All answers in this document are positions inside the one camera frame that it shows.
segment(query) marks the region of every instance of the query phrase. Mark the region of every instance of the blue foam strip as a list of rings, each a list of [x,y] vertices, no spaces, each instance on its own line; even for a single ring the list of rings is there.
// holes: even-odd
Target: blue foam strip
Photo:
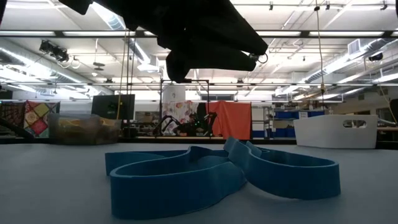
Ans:
[[[230,138],[224,151],[106,153],[112,214],[122,219],[181,215],[209,207],[238,191],[246,179],[287,198],[340,194],[338,164],[326,159],[261,149]]]

